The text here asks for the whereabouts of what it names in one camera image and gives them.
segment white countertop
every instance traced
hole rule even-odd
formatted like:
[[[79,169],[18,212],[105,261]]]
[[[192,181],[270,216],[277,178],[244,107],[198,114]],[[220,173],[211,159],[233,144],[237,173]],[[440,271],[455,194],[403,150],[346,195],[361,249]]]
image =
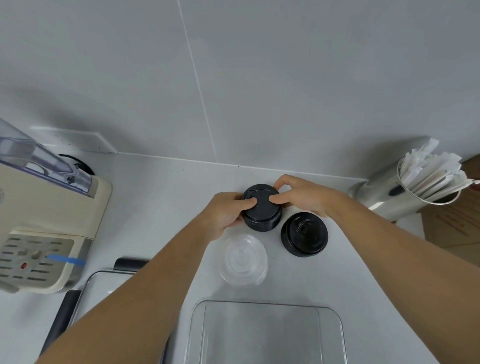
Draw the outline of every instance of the white countertop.
[[[131,155],[88,153],[82,159],[112,182],[113,193],[78,287],[95,271],[113,267],[118,257],[153,257],[216,192],[242,192],[253,184],[273,184],[283,173]],[[293,174],[342,191],[358,181]],[[289,214],[286,210],[282,221]],[[330,219],[324,222],[331,238],[325,250],[312,258],[297,258],[285,250],[279,239],[282,222],[268,233],[256,233],[246,226],[233,228],[210,244],[180,312],[168,363],[183,364],[192,309],[208,297],[329,306],[342,320],[349,364],[437,363],[339,227]],[[401,226],[422,234],[418,217],[402,221]],[[230,288],[216,269],[218,245],[238,230],[257,236],[269,257],[268,275],[254,289]],[[0,292],[1,364],[35,361],[63,296]]]

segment blue strap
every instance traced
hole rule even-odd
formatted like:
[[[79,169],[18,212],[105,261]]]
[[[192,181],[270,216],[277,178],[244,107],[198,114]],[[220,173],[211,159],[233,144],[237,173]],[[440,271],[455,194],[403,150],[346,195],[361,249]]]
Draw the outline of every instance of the blue strap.
[[[58,255],[58,254],[50,254],[47,256],[47,259],[56,260],[58,262],[72,263],[72,264],[75,264],[76,266],[85,265],[85,261],[83,259],[68,258],[67,256]]]

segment cardboard box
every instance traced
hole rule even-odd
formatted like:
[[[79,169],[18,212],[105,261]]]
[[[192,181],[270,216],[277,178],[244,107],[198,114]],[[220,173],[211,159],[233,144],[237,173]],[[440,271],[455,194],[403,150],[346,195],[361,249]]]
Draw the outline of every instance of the cardboard box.
[[[464,162],[462,169],[480,180],[480,155]],[[449,205],[423,208],[421,216],[427,241],[480,266],[480,185],[466,188]]]

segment person's right hand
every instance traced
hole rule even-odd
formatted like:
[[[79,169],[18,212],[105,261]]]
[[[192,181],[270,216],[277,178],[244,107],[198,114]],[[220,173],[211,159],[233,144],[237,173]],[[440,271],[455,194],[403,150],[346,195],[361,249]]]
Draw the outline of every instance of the person's right hand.
[[[273,185],[279,190],[283,185],[288,185],[291,190],[281,194],[273,194],[269,197],[270,202],[278,205],[294,205],[302,210],[310,210],[313,213],[327,217],[330,202],[341,192],[321,186],[319,184],[293,177],[289,174],[281,176]]]

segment wall outlet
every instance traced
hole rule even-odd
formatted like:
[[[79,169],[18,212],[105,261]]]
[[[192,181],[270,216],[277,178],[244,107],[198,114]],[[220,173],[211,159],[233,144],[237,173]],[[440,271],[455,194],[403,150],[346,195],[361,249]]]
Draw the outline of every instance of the wall outlet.
[[[32,126],[34,139],[46,147],[57,147],[85,152],[117,154],[117,150],[98,132]]]

